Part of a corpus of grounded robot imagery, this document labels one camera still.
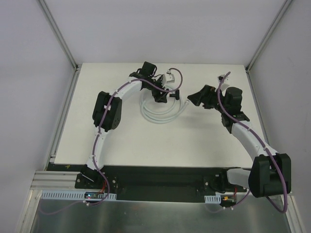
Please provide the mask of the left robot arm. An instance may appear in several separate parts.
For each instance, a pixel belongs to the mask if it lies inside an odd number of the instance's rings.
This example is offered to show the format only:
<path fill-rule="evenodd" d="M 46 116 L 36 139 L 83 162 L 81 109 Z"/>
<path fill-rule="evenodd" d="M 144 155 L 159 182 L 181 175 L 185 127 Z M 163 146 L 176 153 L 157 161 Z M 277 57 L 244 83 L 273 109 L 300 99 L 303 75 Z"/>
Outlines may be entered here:
<path fill-rule="evenodd" d="M 93 189 L 99 188 L 103 183 L 103 177 L 98 170 L 103 164 L 99 162 L 100 152 L 96 147 L 100 142 L 104 142 L 106 136 L 116 129 L 121 121 L 121 111 L 123 102 L 134 93 L 143 89 L 151 91 L 155 102 L 166 103 L 168 89 L 164 87 L 163 77 L 155 79 L 157 66 L 144 62 L 142 67 L 129 75 L 128 81 L 119 87 L 115 92 L 108 93 L 101 91 L 96 99 L 92 119 L 97 128 L 91 155 L 81 170 L 81 175 L 86 179 L 87 185 Z"/>

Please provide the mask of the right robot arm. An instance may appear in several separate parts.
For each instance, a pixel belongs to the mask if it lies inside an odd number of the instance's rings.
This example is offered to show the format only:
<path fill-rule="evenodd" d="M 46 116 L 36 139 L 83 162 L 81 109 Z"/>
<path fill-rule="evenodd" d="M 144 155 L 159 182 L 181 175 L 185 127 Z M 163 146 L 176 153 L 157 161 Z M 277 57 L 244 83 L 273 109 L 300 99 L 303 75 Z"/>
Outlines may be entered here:
<path fill-rule="evenodd" d="M 230 191 L 236 185 L 250 189 L 256 198 L 287 195 L 291 191 L 291 159 L 269 147 L 252 129 L 250 119 L 242 111 L 242 90 L 228 87 L 223 93 L 205 85 L 188 95 L 195 106 L 215 109 L 221 113 L 222 124 L 245 148 L 253 161 L 250 169 L 227 168 L 219 179 L 219 187 Z"/>

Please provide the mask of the black T-shaped hose fitting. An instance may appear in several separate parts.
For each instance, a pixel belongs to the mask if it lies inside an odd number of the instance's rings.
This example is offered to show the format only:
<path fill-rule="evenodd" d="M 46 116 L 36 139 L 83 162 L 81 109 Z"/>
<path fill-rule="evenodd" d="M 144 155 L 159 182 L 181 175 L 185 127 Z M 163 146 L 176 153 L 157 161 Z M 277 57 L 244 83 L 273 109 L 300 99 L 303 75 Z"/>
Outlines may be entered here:
<path fill-rule="evenodd" d="M 176 100 L 180 100 L 180 90 L 177 89 L 177 90 L 175 90 L 174 92 L 171 92 L 171 93 L 169 94 L 169 97 L 170 97 L 170 98 L 175 98 Z"/>

